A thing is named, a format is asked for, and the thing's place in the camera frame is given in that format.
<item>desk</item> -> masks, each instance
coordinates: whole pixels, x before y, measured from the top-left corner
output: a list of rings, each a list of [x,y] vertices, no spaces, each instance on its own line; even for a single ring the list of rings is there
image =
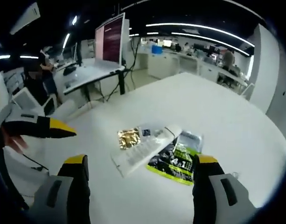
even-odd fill
[[[146,122],[178,124],[204,134],[203,153],[216,157],[225,173],[239,173],[256,207],[268,201],[278,184],[286,140],[275,124],[230,90],[182,73],[111,98],[72,120],[75,137],[46,139],[52,175],[69,156],[88,155],[92,223],[192,223],[192,186],[144,166],[122,178],[111,160],[111,152],[119,150],[117,131]]]
[[[248,84],[240,77],[236,77],[234,75],[232,75],[231,73],[229,73],[228,71],[222,69],[222,68],[219,68],[213,64],[209,64],[209,63],[206,63],[204,61],[201,61],[200,59],[198,59],[200,61],[200,63],[202,63],[202,66],[205,67],[205,68],[208,68],[208,69],[211,69],[211,70],[214,70],[215,73],[219,74],[219,73],[222,73],[223,75],[237,81],[239,84],[241,84],[242,86],[244,87],[247,87]]]
[[[102,79],[112,77],[115,75],[119,76],[120,94],[125,93],[124,87],[124,66],[118,69],[110,70],[108,68],[96,68],[93,66],[81,66],[77,67],[76,70],[67,76],[64,76],[64,95],[67,95],[83,86],[90,83],[100,81]],[[88,89],[85,88],[85,94],[88,101],[90,101],[90,95]]]

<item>computer monitor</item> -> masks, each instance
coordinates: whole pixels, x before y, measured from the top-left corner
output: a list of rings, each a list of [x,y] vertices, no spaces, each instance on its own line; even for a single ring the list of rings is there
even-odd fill
[[[216,48],[215,46],[210,45],[210,47],[209,47],[209,52],[210,52],[211,54],[212,54],[212,53],[219,54],[220,49],[219,49],[219,48]]]
[[[122,64],[122,32],[125,13],[95,29],[96,58]]]
[[[194,43],[194,49],[204,50],[204,45]]]
[[[172,41],[171,40],[163,40],[163,46],[171,47]]]

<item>man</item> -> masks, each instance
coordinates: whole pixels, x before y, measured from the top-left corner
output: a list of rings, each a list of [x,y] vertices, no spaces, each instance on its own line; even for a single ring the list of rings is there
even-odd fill
[[[223,69],[230,71],[231,66],[235,63],[234,51],[227,50],[223,55]]]
[[[81,54],[81,52],[82,52],[82,41],[81,40],[79,40],[78,42],[77,42],[77,49],[76,49],[76,51],[77,51],[77,63],[78,63],[78,66],[82,66],[82,64],[83,64],[83,59],[82,59],[82,54]]]
[[[183,52],[186,53],[190,49],[188,42],[183,46]]]
[[[59,97],[58,90],[52,73],[54,66],[49,62],[49,56],[43,54],[43,52],[40,52],[38,61],[42,69],[42,81],[45,85],[48,95],[55,94],[58,104],[61,105],[62,100]]]
[[[40,105],[43,105],[49,97],[47,96],[47,93],[43,87],[42,69],[38,61],[28,62],[24,66],[24,73],[24,86],[27,87],[37,102]]]
[[[180,52],[181,51],[181,46],[178,43],[175,45],[175,51],[176,52]]]

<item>black and green package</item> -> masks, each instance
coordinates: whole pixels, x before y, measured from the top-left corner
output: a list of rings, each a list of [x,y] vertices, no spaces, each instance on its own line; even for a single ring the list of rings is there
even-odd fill
[[[193,184],[193,156],[201,153],[202,137],[182,132],[148,163],[147,169],[186,185]]]

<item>white wall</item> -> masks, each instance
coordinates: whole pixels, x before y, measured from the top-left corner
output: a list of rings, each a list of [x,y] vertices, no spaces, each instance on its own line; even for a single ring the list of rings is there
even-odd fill
[[[260,24],[254,32],[254,64],[250,82],[255,88],[250,102],[266,113],[279,76],[279,45],[276,38]]]
[[[82,42],[81,42],[81,56],[82,56],[82,59],[92,58],[92,57],[95,56],[95,54],[94,54],[94,45],[95,45],[95,40],[93,40],[93,39],[91,39],[91,40],[82,40]]]
[[[279,45],[279,50],[279,78],[266,115],[286,138],[286,52],[281,45]]]
[[[234,52],[234,56],[235,56],[234,65],[237,65],[237,67],[240,68],[240,71],[243,72],[244,75],[246,75],[249,68],[251,57],[245,57],[236,51]]]

